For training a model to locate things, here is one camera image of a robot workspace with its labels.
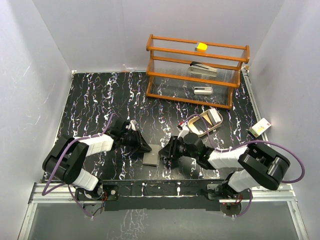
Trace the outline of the black credit card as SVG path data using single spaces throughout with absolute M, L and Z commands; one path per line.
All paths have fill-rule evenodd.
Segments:
M 213 126 L 205 119 L 199 118 L 197 119 L 193 125 L 200 133 L 205 133 L 207 130 L 211 129 Z

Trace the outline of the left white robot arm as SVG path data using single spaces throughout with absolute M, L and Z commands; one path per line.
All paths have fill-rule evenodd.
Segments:
M 54 144 L 45 158 L 42 169 L 50 174 L 49 180 L 57 178 L 66 185 L 74 185 L 83 190 L 93 200 L 103 195 L 102 183 L 93 174 L 83 169 L 87 157 L 126 147 L 131 153 L 150 153 L 136 122 L 118 118 L 111 128 L 93 136 L 62 136 Z

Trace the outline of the grey card holder wallet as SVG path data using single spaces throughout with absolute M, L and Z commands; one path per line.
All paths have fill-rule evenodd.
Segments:
M 160 164 L 159 151 L 161 149 L 160 145 L 150 144 L 151 152 L 145 153 L 143 155 L 143 165 L 157 167 Z

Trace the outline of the oval wooden tray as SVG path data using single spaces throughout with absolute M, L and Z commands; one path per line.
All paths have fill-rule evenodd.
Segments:
M 198 137 L 203 137 L 217 129 L 222 122 L 222 115 L 215 108 L 210 108 L 188 120 L 187 127 Z

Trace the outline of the stack of cards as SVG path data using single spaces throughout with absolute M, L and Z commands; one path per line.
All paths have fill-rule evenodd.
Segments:
M 214 126 L 222 121 L 218 111 L 215 108 L 210 108 L 207 112 L 207 115 Z

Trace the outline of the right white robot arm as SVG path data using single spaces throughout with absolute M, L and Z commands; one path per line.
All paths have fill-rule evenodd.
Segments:
M 242 191 L 262 186 L 275 191 L 288 171 L 290 161 L 264 142 L 251 143 L 235 149 L 217 149 L 206 146 L 195 134 L 172 136 L 159 155 L 176 160 L 189 157 L 205 170 L 235 168 L 226 179 L 206 194 L 233 199 Z

